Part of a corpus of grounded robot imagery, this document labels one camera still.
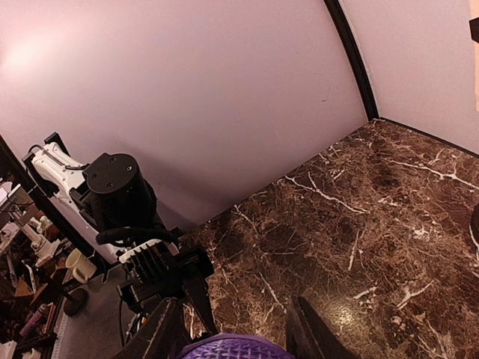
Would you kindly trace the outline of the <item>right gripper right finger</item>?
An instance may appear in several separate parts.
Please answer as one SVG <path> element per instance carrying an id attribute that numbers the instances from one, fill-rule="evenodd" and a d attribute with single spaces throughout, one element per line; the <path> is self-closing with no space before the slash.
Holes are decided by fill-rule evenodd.
<path id="1" fill-rule="evenodd" d="M 286 348 L 295 358 L 358 358 L 302 296 L 292 297 L 287 307 Z"/>

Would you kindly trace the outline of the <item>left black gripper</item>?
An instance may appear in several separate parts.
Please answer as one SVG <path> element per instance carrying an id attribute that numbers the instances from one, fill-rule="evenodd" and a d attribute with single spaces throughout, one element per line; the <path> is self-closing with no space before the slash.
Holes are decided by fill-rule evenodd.
<path id="1" fill-rule="evenodd" d="M 122 266 L 128 279 L 117 287 L 117 291 L 132 312 L 144 311 L 146 301 L 153 297 L 162 300 L 186 295 L 206 331 L 212 335 L 218 333 L 205 281 L 214 273 L 214 268 L 204 247 L 195 245 L 174 255 L 168 261 L 166 274 L 152 283 L 140 282 L 126 266 Z"/>

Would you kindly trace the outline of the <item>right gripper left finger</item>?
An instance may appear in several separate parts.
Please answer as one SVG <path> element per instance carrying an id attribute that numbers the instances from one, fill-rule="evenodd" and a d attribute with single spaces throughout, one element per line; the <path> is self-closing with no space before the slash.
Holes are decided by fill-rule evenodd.
<path id="1" fill-rule="evenodd" d="M 191 343 L 183 318 L 183 305 L 163 299 L 139 332 L 114 359 L 176 358 Z"/>

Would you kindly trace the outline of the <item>purple microphone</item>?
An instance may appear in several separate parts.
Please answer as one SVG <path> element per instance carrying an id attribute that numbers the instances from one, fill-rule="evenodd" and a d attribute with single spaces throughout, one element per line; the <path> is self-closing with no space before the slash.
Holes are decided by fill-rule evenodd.
<path id="1" fill-rule="evenodd" d="M 177 358 L 294 359 L 295 356 L 262 337 L 221 333 L 187 345 Z"/>

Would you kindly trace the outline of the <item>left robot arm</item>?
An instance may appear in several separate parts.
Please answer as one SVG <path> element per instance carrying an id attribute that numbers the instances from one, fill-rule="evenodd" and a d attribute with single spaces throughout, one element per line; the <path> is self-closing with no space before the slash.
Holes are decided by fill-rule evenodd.
<path id="1" fill-rule="evenodd" d="M 180 230 L 162 223 L 156 194 L 131 155 L 103 153 L 82 164 L 54 132 L 23 162 L 47 197 L 96 230 L 97 245 L 117 248 L 126 272 L 118 294 L 132 312 L 145 318 L 162 299 L 176 298 L 192 306 L 208 334 L 217 334 L 206 282 L 213 264 L 201 245 L 181 249 Z"/>

